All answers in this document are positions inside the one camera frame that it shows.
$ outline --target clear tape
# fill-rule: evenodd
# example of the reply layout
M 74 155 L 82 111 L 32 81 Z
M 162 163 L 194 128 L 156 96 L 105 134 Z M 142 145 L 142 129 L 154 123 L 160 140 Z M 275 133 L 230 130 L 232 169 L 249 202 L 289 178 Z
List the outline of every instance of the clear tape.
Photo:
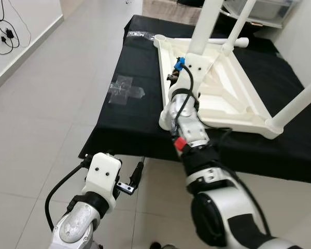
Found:
M 132 82 L 132 77 L 119 75 L 116 82 L 112 82 L 109 86 L 108 92 L 111 93 L 111 96 L 108 102 L 126 105 L 129 97 L 141 99 L 145 95 L 144 89 L 131 86 Z
M 144 32 L 144 31 L 129 31 L 126 35 L 127 37 L 143 37 L 146 40 L 154 41 L 154 33 Z

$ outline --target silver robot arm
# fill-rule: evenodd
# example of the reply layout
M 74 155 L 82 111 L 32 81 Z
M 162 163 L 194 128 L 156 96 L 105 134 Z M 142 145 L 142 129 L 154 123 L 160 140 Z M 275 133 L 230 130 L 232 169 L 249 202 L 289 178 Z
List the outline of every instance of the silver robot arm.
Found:
M 100 225 L 104 215 L 114 209 L 120 192 L 128 195 L 134 193 L 144 167 L 143 162 L 139 162 L 130 177 L 130 183 L 125 184 L 119 181 L 121 161 L 109 154 L 86 156 L 82 165 L 89 169 L 82 195 L 72 199 L 66 214 L 53 227 L 49 249 L 102 248 L 93 241 L 93 231 Z

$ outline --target white cable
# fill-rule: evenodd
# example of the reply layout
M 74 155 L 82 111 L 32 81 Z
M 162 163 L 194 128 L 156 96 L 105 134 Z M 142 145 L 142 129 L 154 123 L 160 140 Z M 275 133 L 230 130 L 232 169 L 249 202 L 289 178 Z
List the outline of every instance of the white cable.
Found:
M 30 32 L 29 28 L 27 27 L 26 23 L 24 22 L 23 18 L 20 16 L 20 14 L 18 13 L 18 11 L 14 8 L 13 4 L 11 4 L 10 0 L 7 0 L 7 1 L 10 3 L 11 7 L 13 8 L 13 10 L 14 10 L 14 11 L 16 12 L 16 14 L 19 16 L 19 18 L 21 19 L 21 21 L 22 21 L 23 24 L 25 25 L 26 30 L 27 30 L 28 33 L 29 33 L 29 42 L 28 42 L 28 44 L 27 44 L 26 46 L 22 46 L 22 45 L 21 45 L 22 48 L 27 48 L 27 47 L 30 45 L 30 42 L 31 42 L 31 32 Z

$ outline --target blue clip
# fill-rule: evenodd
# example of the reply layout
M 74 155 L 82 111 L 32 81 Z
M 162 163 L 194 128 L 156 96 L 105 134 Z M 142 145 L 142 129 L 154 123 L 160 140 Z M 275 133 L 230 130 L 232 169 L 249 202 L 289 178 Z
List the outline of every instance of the blue clip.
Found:
M 184 64 L 185 61 L 186 61 L 185 58 L 181 57 L 181 58 L 179 59 L 179 61 L 175 64 L 174 68 L 175 68 L 176 70 L 181 71 L 181 70 L 183 69 L 183 67 L 181 66 L 181 64 Z

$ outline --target white tube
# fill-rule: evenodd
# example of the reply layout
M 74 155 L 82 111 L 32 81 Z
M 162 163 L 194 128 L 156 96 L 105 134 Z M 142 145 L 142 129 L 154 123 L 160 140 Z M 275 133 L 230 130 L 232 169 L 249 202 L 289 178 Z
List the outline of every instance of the white tube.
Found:
M 289 102 L 266 124 L 274 129 L 283 129 L 298 113 L 311 103 L 311 83 L 299 95 Z
M 237 40 L 247 18 L 250 15 L 250 12 L 252 11 L 252 8 L 255 5 L 256 0 L 248 0 L 245 4 L 241 14 L 239 15 L 234 28 L 232 29 L 232 32 L 230 33 L 228 37 L 228 41 L 222 45 L 223 53 L 227 56 L 230 54 L 231 51 L 234 49 L 234 43 Z
M 190 38 L 175 38 L 176 40 L 190 40 Z M 227 42 L 228 39 L 210 38 L 208 43 L 222 45 Z M 234 47 L 246 48 L 249 45 L 249 38 L 241 37 L 234 42 Z
M 205 0 L 189 44 L 188 53 L 202 55 L 218 19 L 223 0 Z

